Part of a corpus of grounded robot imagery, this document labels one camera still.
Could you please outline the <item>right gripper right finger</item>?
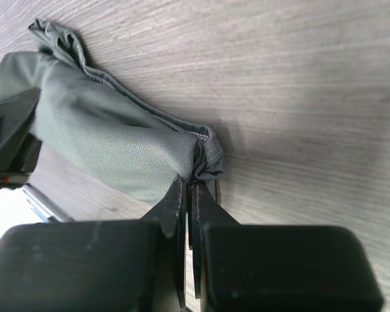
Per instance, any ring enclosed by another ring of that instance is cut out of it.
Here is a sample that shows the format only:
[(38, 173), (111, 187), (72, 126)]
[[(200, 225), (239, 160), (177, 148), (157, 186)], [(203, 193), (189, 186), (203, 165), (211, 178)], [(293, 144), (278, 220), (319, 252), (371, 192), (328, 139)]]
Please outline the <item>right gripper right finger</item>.
[(237, 222), (204, 183), (190, 186), (189, 243), (202, 311), (380, 311), (366, 253), (339, 226)]

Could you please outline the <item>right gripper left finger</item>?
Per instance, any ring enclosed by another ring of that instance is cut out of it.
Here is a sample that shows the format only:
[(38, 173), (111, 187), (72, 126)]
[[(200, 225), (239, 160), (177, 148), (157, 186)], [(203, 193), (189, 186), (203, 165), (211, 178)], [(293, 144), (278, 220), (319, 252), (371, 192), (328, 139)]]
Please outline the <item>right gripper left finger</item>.
[(142, 218), (26, 224), (0, 238), (0, 311), (184, 311), (186, 185)]

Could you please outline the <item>grey t shirt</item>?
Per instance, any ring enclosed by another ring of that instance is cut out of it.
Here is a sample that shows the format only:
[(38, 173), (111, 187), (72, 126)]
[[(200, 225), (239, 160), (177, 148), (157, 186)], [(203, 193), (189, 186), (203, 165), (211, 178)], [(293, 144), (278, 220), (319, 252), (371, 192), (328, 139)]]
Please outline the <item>grey t shirt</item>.
[(157, 203), (175, 178), (213, 187), (224, 152), (206, 125), (180, 120), (144, 103), (111, 74), (91, 67), (69, 28), (35, 20), (35, 52), (0, 62), (0, 101), (40, 90), (31, 133), (106, 186)]

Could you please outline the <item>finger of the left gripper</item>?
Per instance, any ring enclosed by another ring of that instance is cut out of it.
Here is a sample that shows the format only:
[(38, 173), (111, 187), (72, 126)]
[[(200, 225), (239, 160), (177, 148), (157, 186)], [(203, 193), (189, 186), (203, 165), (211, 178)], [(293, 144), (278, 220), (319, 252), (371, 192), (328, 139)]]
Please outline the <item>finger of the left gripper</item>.
[(42, 142), (30, 134), (40, 97), (37, 88), (0, 102), (0, 189), (17, 189), (34, 172)]

